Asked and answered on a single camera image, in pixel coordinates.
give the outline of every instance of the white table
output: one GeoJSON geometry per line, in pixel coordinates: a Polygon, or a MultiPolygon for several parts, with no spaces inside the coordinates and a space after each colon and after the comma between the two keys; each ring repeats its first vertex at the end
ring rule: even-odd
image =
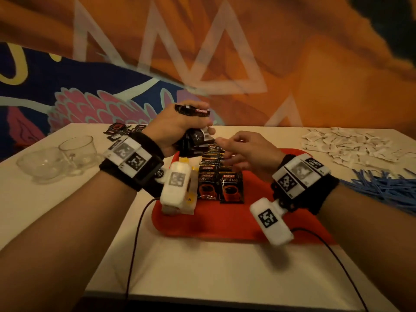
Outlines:
{"type": "MultiPolygon", "coordinates": [[[[94,167],[81,176],[39,185],[31,182],[31,178],[18,169],[15,164],[18,157],[85,134],[93,136],[97,151],[103,152],[111,144],[103,134],[107,126],[72,123],[0,163],[0,248],[98,171],[98,167],[94,167]]],[[[306,128],[283,127],[219,126],[216,129],[216,136],[223,137],[230,137],[239,130],[257,131],[281,148],[300,148],[301,136],[307,132],[306,128]]],[[[416,151],[416,141],[398,131],[375,131],[378,136],[392,138],[395,146],[416,151]]],[[[330,167],[334,176],[346,180],[354,177],[348,168],[332,163],[327,154],[314,152],[313,155],[330,167]]],[[[169,164],[170,160],[165,159],[165,163],[169,164]]],[[[409,159],[402,164],[414,169],[415,161],[409,159]]],[[[137,195],[91,279],[87,293],[120,294],[125,291],[135,229],[143,207],[150,199],[151,196],[144,191],[137,195]]],[[[334,249],[356,282],[370,311],[397,311],[340,247],[335,246],[334,249]]],[[[169,238],[153,227],[150,210],[146,212],[139,232],[131,293],[159,299],[169,297],[288,307],[362,309],[344,272],[322,245],[272,248],[169,238]]]]}

